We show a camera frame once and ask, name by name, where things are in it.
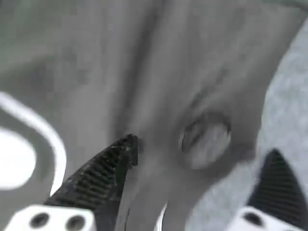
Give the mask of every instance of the gray surface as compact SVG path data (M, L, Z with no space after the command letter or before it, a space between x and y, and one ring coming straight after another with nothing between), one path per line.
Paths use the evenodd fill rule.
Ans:
M240 165L204 195L190 217L188 231L223 230L250 194L264 154L272 147L283 152L308 195L307 38L308 22L293 41L267 91L257 158L251 164Z
M228 176L241 171L245 181L210 186L240 160L254 157L267 86L306 14L245 0L164 2L4 0L0 88L59 132L68 152L66 176L126 132L143 138L140 167L130 174L122 205L122 218L131 207L128 231L151 230L166 200L164 229L182 230L207 190L204 201L217 203L203 204L193 218L200 221L196 216L203 214L204 223L229 203L230 209L219 210L219 222L212 219L199 229L221 230L242 202L235 185L247 182L247 192L256 168L238 167ZM210 168L181 168L180 132L208 111L230 120L232 146ZM265 141L263 148L272 144ZM0 225L14 210L43 201L50 183L47 174L14 192L0 192Z

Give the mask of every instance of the round object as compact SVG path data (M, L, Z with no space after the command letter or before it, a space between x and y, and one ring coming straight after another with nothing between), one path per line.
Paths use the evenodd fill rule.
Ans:
M47 224L49 215L47 213L40 213L35 215L30 222L30 226L34 229L42 228Z
M66 224L68 231L79 231L85 225L85 220L82 216L74 216L70 218Z

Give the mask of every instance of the cloth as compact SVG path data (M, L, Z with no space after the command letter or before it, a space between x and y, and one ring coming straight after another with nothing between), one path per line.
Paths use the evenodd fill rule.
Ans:
M265 93L306 15L249 0L2 0L2 100L13 96L19 108L43 119L44 131L52 129L44 133L1 108L3 116L27 125L12 128L1 119L3 129L45 143L32 145L37 161L30 180L0 192L1 226L17 209L51 193L62 180L63 161L66 179L111 142L134 133L143 149L129 173L116 230L152 230L166 201L163 229L184 230L199 199L214 199L213 185L258 159ZM198 170L185 159L203 149L194 148L196 142L186 152L179 147L183 130L194 122L197 144L207 134L199 128L231 130L223 154ZM254 171L247 172L253 179ZM225 201L231 203L238 187L229 191ZM212 228L222 230L221 224Z

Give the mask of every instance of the textured surface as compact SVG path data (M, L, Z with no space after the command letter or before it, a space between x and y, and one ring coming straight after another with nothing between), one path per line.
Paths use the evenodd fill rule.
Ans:
M257 159L238 166L204 195L187 224L188 231L223 230L251 193L264 155L272 147L281 149L308 195L307 39L308 22L284 56L267 91Z

